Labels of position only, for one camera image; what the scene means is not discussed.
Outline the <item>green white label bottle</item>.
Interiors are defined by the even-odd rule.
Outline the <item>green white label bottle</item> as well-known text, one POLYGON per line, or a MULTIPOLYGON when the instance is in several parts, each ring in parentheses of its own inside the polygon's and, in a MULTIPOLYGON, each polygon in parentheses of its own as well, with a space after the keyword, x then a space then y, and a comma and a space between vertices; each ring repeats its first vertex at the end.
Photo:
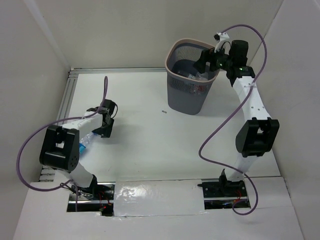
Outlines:
POLYGON ((178 75, 191 79, 191 80, 196 80, 196 81, 207 81, 208 80, 208 73, 199 73, 197 72, 196 74, 192 74, 183 70, 179 70, 177 72, 178 75))

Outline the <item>red label clear bottle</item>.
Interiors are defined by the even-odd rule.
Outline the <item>red label clear bottle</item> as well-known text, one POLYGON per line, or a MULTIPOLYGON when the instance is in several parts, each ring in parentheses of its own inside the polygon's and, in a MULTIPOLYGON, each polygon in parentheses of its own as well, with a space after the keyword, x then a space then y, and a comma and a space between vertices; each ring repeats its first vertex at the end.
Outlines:
POLYGON ((208 91, 207 85, 194 84, 191 93, 195 96, 203 96, 208 91))

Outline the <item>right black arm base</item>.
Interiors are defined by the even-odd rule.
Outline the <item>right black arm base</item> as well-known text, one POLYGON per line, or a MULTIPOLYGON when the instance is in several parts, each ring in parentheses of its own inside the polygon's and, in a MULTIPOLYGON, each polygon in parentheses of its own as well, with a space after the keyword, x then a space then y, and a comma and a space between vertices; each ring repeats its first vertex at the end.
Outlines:
POLYGON ((250 208, 248 193, 243 180, 230 181, 223 170, 216 180, 205 180, 197 185, 202 189, 204 209, 219 210, 250 208))

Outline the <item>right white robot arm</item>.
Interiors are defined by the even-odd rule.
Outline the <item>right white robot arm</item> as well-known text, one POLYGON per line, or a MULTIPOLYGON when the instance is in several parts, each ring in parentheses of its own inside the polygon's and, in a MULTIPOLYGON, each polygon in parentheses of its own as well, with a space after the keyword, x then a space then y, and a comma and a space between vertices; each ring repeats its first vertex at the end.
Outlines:
POLYGON ((225 52, 223 43, 219 42, 214 50, 204 50, 200 59, 194 64, 200 70, 204 62, 210 63, 211 70, 224 70, 232 88, 237 93, 245 123, 235 137, 238 157, 229 173, 221 173, 215 186, 223 196, 230 196, 235 190, 244 186, 244 178, 253 163, 265 153, 271 151, 280 123, 273 119, 265 109, 256 87, 257 75, 247 65, 249 44, 244 40, 234 40, 230 50, 225 52))

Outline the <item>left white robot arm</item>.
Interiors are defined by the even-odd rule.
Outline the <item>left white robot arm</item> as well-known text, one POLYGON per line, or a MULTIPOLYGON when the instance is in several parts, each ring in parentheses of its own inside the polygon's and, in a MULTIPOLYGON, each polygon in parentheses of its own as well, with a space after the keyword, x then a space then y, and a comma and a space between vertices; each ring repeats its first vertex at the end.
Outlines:
POLYGON ((80 156, 92 138, 111 137, 118 109, 114 101, 105 99, 102 107, 87 109, 79 120, 46 129, 40 163, 63 173, 88 200, 99 198, 109 188, 98 184, 97 177, 81 165, 80 156))

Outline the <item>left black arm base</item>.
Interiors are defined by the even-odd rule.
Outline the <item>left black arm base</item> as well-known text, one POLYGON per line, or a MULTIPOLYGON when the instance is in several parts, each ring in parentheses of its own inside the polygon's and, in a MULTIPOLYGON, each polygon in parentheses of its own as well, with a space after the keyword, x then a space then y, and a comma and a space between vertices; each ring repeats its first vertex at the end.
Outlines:
POLYGON ((99 182, 98 193, 94 195, 85 193, 80 188, 76 193, 75 186, 69 187, 67 213, 98 213, 103 217, 114 216, 114 182, 99 182))

